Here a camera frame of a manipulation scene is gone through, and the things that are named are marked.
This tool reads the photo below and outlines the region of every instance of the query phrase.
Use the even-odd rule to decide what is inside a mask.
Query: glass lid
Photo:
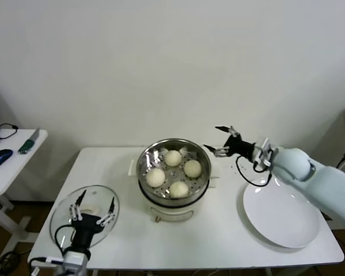
[[[112,220],[104,227],[101,233],[94,235],[91,247],[103,240],[113,229],[119,215],[119,199],[116,193],[112,189],[101,185],[86,186],[69,194],[65,199],[62,200],[54,211],[50,222],[50,235],[54,242],[55,231],[62,225],[71,224],[70,206],[75,204],[79,196],[84,191],[86,191],[86,193],[79,206],[81,213],[103,217],[107,215],[110,205],[112,201],[114,201]],[[62,228],[58,231],[56,238],[59,241],[61,248],[64,249],[71,245],[74,234],[75,230],[71,227]]]

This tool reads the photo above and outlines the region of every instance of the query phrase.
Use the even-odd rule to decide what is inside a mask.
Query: floor
[[[7,212],[7,214],[16,222],[20,221],[23,216],[32,216],[32,221],[27,227],[30,232],[39,232],[41,226],[44,223],[47,214],[51,209],[50,205],[23,205],[16,204],[14,210]],[[345,231],[335,231],[335,236],[345,244]],[[3,250],[6,242],[9,240],[9,233],[0,227],[0,253]],[[24,252],[21,255],[21,261],[19,267],[12,272],[12,276],[27,276],[28,265],[27,257],[32,245],[30,244],[19,244],[16,248],[17,252]],[[281,269],[275,269],[274,275]],[[154,275],[157,276],[174,276],[179,274],[179,276],[265,276],[265,271],[263,269],[252,269],[252,270],[201,270],[201,271],[154,271]],[[144,271],[100,271],[99,276],[145,276]],[[345,276],[345,260],[339,264],[331,264],[326,266],[317,266],[316,268],[311,268],[302,274],[303,276],[331,276],[339,275]],[[53,276],[52,270],[41,269],[39,276]]]

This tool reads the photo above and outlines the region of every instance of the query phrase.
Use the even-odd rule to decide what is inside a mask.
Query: black cable
[[[345,157],[342,157],[336,168],[339,168],[341,164],[345,161]]]
[[[65,224],[65,225],[62,225],[60,226],[56,231],[55,231],[55,234],[54,234],[54,240],[55,240],[55,244],[56,246],[58,247],[58,249],[60,250],[60,252],[62,253],[62,255],[64,255],[64,251],[62,249],[62,247],[60,246],[60,243],[58,241],[58,232],[63,229],[63,228],[67,228],[67,227],[73,227],[71,226],[70,224]]]
[[[0,257],[0,275],[7,276],[12,273],[20,264],[19,253],[10,251]]]
[[[247,179],[247,178],[245,177],[245,175],[244,175],[244,174],[241,172],[241,170],[240,170],[240,167],[239,167],[239,159],[242,158],[242,157],[244,157],[244,156],[243,156],[243,155],[239,155],[239,156],[236,158],[236,161],[235,161],[236,168],[237,168],[239,174],[241,175],[241,177],[243,177],[249,184],[252,184],[253,186],[256,186],[256,187],[265,187],[265,186],[267,186],[267,185],[269,184],[271,178],[272,178],[272,174],[271,174],[271,173],[269,174],[269,176],[268,176],[267,181],[266,181],[265,184],[263,184],[263,185],[254,184],[254,183],[251,182],[249,179]]]
[[[318,270],[316,266],[313,266],[313,268],[316,270],[318,276],[322,276],[321,272]]]
[[[12,137],[14,134],[16,134],[18,132],[18,127],[16,125],[12,125],[12,124],[9,124],[9,123],[4,123],[4,124],[1,124],[0,127],[2,127],[3,125],[10,125],[11,128],[14,129],[14,132],[6,137],[0,137],[0,140],[4,140],[4,139],[8,139],[9,137]]]
[[[28,263],[29,275],[31,275],[31,273],[33,272],[32,263],[33,263],[34,261],[38,261],[38,262],[44,263],[44,262],[46,262],[46,257],[35,257],[35,258],[32,258],[32,259],[29,261],[29,263]]]
[[[340,247],[341,247],[342,251],[345,254],[345,243],[342,240],[340,240],[338,237],[336,237],[336,236],[335,236],[335,239],[339,242]]]
[[[257,174],[261,174],[261,173],[267,171],[267,169],[268,169],[268,168],[264,168],[262,171],[259,171],[259,170],[256,169],[256,168],[257,168],[257,165],[258,165],[257,162],[254,162],[254,163],[253,163],[253,170],[254,170]]]

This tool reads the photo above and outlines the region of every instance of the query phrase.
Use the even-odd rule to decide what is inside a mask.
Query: white wall
[[[0,0],[0,120],[49,132],[15,199],[54,199],[82,147],[215,125],[312,152],[344,108],[345,0]]]

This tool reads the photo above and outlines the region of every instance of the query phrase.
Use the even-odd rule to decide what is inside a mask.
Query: stainless steel steamer basket
[[[182,154],[182,162],[177,167],[169,167],[164,162],[168,150]],[[189,160],[197,160],[202,165],[202,174],[198,178],[189,178],[184,173],[184,165]],[[153,188],[146,181],[146,174],[153,168],[161,168],[166,180],[158,188]],[[211,162],[206,152],[196,143],[184,139],[165,139],[146,148],[137,163],[139,186],[147,199],[164,208],[182,208],[199,200],[206,192],[211,173]],[[189,195],[183,198],[170,197],[170,185],[176,181],[185,182]]]

